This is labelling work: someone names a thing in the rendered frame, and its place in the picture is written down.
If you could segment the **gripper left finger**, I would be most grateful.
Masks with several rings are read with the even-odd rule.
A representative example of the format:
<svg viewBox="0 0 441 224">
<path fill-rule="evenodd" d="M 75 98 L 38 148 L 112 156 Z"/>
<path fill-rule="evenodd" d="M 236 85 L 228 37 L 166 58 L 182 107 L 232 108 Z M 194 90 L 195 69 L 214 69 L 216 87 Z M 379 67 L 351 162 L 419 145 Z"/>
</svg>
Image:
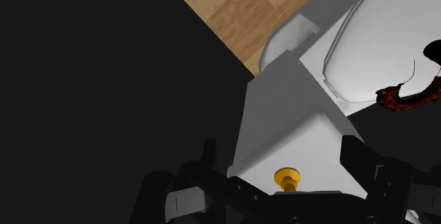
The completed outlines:
<svg viewBox="0 0 441 224">
<path fill-rule="evenodd" d="M 245 217 L 241 224 L 271 224 L 266 209 L 270 196 L 239 177 L 222 175 L 213 168 L 215 160 L 216 140 L 208 138 L 204 141 L 201 159 L 183 164 L 178 175 L 165 170 L 147 174 L 141 183 L 129 224 L 166 224 L 166 198 L 175 182 L 196 186 L 212 200 L 207 212 L 196 212 L 201 217 L 201 224 L 208 224 L 210 220 L 215 224 L 226 224 L 227 205 Z"/>
</svg>

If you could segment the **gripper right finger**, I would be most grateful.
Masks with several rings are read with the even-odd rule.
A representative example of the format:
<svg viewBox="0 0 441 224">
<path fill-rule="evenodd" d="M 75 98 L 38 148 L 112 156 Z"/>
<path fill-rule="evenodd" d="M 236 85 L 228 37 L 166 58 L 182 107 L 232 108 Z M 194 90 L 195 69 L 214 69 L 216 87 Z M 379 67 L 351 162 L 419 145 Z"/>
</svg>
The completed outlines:
<svg viewBox="0 0 441 224">
<path fill-rule="evenodd" d="M 441 224 L 441 165 L 422 172 L 379 155 L 354 135 L 342 136 L 340 163 L 367 192 L 366 224 L 408 224 L 408 210 Z"/>
</svg>

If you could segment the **dark red curved object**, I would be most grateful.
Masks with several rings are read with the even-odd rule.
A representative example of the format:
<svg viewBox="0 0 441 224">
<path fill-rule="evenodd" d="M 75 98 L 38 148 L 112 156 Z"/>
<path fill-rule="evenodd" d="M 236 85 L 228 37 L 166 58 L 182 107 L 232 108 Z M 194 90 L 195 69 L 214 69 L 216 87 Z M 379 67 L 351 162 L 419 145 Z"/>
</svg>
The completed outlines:
<svg viewBox="0 0 441 224">
<path fill-rule="evenodd" d="M 433 78 L 429 86 L 423 91 L 415 95 L 411 95 L 409 98 L 402 98 L 399 96 L 401 87 L 413 78 L 415 70 L 416 63 L 414 62 L 413 74 L 410 79 L 398 84 L 397 86 L 388 86 L 386 88 L 377 90 L 375 92 L 376 103 L 385 109 L 397 112 L 421 107 L 426 103 L 438 100 L 439 96 L 441 95 L 441 76 L 439 74 Z"/>
</svg>

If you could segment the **yellow knob-shaped object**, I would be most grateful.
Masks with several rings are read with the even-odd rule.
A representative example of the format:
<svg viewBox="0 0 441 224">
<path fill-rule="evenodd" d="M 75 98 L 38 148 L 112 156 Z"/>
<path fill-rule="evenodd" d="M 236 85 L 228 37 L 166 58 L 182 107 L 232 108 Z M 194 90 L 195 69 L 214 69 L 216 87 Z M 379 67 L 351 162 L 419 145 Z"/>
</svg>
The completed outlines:
<svg viewBox="0 0 441 224">
<path fill-rule="evenodd" d="M 283 167 L 274 174 L 274 181 L 283 191 L 297 191 L 300 173 L 292 167 Z"/>
</svg>

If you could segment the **black rounded object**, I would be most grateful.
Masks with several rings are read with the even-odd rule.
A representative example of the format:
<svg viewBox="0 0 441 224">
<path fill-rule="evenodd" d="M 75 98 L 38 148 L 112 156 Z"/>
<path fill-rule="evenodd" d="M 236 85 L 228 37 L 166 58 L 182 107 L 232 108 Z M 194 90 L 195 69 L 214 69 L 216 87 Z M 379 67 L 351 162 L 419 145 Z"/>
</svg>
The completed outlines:
<svg viewBox="0 0 441 224">
<path fill-rule="evenodd" d="M 441 40 L 434 40 L 426 45 L 423 55 L 441 66 Z"/>
</svg>

